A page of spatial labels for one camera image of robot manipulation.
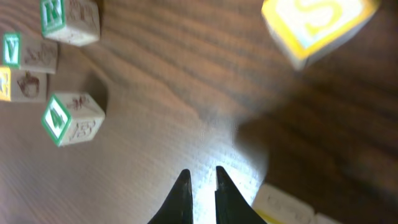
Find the green 4 block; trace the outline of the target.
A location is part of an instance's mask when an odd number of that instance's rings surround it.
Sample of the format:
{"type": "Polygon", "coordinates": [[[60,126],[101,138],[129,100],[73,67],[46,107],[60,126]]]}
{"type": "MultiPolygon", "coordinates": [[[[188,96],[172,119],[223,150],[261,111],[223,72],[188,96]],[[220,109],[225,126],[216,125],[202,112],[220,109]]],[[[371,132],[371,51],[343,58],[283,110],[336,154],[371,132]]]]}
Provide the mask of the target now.
{"type": "Polygon", "coordinates": [[[51,95],[42,124],[56,146],[92,140],[106,117],[86,92],[56,92],[51,95]]]}

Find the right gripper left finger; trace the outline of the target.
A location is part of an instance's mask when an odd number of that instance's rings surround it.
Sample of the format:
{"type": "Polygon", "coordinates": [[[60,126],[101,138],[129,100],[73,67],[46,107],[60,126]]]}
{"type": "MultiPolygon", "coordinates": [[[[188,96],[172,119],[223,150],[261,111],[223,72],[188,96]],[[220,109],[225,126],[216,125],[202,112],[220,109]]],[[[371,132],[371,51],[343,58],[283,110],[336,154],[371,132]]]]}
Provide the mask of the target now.
{"type": "Polygon", "coordinates": [[[158,212],[148,224],[193,224],[193,197],[190,171],[181,171],[158,212]]]}

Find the green V block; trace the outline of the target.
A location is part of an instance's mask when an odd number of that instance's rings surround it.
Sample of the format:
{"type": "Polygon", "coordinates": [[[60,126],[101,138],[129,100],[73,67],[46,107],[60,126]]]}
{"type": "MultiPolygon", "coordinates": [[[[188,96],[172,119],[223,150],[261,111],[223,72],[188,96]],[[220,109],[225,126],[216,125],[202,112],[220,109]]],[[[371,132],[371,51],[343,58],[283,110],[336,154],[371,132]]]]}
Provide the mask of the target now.
{"type": "Polygon", "coordinates": [[[56,74],[58,45],[44,39],[36,39],[20,32],[6,32],[3,35],[2,62],[5,66],[56,74]]]}

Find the yellow C block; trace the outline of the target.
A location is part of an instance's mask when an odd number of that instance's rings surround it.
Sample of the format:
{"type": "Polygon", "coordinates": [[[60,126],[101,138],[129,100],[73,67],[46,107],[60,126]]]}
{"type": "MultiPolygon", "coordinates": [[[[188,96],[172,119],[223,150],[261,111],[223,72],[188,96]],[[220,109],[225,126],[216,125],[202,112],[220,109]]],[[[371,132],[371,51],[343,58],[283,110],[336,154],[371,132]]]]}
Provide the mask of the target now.
{"type": "Polygon", "coordinates": [[[315,223],[313,207],[270,184],[260,187],[252,208],[267,223],[315,223]]]}

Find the yellow S block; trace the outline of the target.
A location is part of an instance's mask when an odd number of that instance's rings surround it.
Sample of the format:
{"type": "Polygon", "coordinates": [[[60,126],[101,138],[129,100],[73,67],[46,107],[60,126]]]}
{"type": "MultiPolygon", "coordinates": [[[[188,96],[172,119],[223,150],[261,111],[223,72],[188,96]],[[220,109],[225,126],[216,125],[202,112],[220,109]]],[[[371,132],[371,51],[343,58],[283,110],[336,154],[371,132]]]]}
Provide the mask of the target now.
{"type": "Polygon", "coordinates": [[[265,0],[261,14],[294,70],[303,70],[352,39],[379,0],[265,0]]]}

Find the green R block left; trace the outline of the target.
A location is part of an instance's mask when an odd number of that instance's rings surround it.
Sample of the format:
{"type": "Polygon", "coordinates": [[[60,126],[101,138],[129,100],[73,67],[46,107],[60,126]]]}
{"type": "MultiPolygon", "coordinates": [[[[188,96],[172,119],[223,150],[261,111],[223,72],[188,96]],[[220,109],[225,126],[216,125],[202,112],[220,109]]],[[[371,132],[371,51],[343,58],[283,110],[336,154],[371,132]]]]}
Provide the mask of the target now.
{"type": "Polygon", "coordinates": [[[100,39],[98,5],[89,0],[40,0],[42,35],[82,47],[100,39]]]}

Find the yellow block lower left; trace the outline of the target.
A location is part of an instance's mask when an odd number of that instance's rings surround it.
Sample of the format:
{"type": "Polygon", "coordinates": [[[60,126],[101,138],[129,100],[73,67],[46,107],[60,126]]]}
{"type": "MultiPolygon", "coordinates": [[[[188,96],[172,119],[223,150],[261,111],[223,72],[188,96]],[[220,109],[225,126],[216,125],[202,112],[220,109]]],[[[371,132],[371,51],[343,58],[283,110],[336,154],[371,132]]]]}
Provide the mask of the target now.
{"type": "Polygon", "coordinates": [[[47,74],[1,66],[1,101],[40,103],[47,99],[47,74]]]}

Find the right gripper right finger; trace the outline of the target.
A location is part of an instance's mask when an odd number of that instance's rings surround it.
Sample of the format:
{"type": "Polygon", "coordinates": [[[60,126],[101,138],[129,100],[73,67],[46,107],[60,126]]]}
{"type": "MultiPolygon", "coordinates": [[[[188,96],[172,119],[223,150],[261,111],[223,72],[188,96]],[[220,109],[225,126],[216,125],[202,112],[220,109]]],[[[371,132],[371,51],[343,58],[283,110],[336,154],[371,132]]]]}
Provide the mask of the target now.
{"type": "Polygon", "coordinates": [[[267,224],[245,201],[222,166],[216,167],[216,181],[217,224],[267,224]]]}

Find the yellow O block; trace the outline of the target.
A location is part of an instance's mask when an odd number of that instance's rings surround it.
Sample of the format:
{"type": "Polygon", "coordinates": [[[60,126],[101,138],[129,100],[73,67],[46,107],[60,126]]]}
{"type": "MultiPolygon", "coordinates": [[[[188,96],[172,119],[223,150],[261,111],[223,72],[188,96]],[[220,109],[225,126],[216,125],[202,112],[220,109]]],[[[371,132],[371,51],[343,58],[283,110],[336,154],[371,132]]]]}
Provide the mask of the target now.
{"type": "Polygon", "coordinates": [[[342,224],[341,222],[322,213],[315,214],[314,221],[316,224],[342,224]]]}

